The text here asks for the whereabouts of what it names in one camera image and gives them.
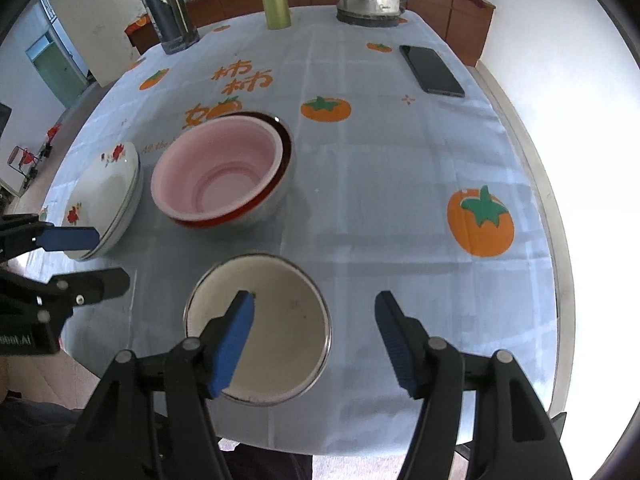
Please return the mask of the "red folding chair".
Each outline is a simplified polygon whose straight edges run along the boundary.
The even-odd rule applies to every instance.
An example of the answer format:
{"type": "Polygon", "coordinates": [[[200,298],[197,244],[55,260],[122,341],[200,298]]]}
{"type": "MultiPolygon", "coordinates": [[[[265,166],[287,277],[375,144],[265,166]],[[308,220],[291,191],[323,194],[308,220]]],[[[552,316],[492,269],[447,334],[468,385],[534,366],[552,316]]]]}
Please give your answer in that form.
{"type": "Polygon", "coordinates": [[[40,158],[31,151],[26,150],[26,148],[16,146],[12,150],[8,158],[8,165],[23,178],[22,184],[18,189],[20,192],[25,192],[38,176],[39,163],[40,158]]]}

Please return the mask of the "black smartphone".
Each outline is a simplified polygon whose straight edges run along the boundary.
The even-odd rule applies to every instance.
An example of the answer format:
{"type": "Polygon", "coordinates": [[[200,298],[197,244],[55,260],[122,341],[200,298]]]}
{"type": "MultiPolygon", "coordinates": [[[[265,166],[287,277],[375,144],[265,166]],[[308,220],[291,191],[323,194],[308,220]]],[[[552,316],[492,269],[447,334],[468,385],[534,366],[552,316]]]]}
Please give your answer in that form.
{"type": "Polygon", "coordinates": [[[465,97],[462,85],[436,51],[413,46],[400,46],[399,51],[424,92],[438,96],[465,97]]]}

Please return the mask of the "persimmon print tablecloth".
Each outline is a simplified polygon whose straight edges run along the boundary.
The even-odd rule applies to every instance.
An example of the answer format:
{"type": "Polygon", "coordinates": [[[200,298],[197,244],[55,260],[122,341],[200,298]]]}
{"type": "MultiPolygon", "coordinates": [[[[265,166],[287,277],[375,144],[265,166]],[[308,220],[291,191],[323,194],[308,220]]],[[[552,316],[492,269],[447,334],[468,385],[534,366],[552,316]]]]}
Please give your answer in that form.
{"type": "Polygon", "coordinates": [[[257,13],[204,30],[183,52],[150,49],[80,130],[44,201],[49,220],[63,220],[76,181],[103,151],[131,142],[150,174],[229,96],[291,131],[296,165],[284,200],[254,226],[215,230],[179,226],[144,196],[119,243],[92,262],[125,269],[130,289],[65,324],[75,360],[99,375],[120,349],[170,349],[208,269],[268,252],[319,286],[333,326],[328,364],[308,392],[273,408],[214,402],[218,434],[312,455],[403,450],[420,406],[398,386],[375,324],[383,290],[460,351],[512,352],[550,403],[555,286],[532,185],[483,91],[416,14],[367,28],[310,6],[286,29],[268,29],[257,13]],[[400,46],[436,51],[465,97],[424,92],[400,46]]]}

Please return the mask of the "white enamel bowl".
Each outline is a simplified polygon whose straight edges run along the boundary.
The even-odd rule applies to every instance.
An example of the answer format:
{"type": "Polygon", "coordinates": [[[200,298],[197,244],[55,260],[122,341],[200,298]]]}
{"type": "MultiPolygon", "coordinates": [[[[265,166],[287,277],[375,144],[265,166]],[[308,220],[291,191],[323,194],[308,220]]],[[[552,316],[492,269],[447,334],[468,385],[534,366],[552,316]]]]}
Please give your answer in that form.
{"type": "Polygon", "coordinates": [[[231,258],[209,270],[184,311],[186,334],[227,311],[240,290],[254,298],[255,315],[232,381],[221,391],[235,402],[269,406],[307,391],[326,366],[331,320],[320,289],[298,266],[268,254],[231,258]]]}

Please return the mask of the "large dark thermos jug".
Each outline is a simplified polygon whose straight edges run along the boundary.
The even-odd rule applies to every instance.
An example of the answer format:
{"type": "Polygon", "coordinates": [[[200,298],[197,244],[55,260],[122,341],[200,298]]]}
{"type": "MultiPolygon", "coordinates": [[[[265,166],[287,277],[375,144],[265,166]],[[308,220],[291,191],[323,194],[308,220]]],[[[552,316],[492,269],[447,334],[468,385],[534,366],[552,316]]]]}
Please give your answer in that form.
{"type": "Polygon", "coordinates": [[[141,0],[168,55],[189,49],[200,40],[184,0],[141,0]]]}

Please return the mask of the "red flower white plate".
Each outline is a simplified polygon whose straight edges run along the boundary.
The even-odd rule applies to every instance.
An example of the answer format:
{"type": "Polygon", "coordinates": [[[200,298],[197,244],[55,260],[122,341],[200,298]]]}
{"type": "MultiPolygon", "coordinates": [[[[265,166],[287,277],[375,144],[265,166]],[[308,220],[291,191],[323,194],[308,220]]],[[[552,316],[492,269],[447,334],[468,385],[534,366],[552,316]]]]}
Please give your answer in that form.
{"type": "Polygon", "coordinates": [[[92,249],[66,250],[76,261],[106,255],[130,225],[142,196],[143,170],[131,142],[120,142],[98,158],[78,179],[65,206],[62,226],[95,228],[99,243],[92,249]]]}

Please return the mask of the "green door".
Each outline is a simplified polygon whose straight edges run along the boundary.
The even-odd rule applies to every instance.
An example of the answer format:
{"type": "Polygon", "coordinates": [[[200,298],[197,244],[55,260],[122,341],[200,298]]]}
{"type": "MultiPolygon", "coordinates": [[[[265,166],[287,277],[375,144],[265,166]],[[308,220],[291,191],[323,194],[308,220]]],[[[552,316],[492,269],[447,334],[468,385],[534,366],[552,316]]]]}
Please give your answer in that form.
{"type": "Polygon", "coordinates": [[[26,55],[54,96],[66,108],[75,105],[87,89],[88,82],[78,73],[51,33],[45,32],[26,50],[26,55]]]}

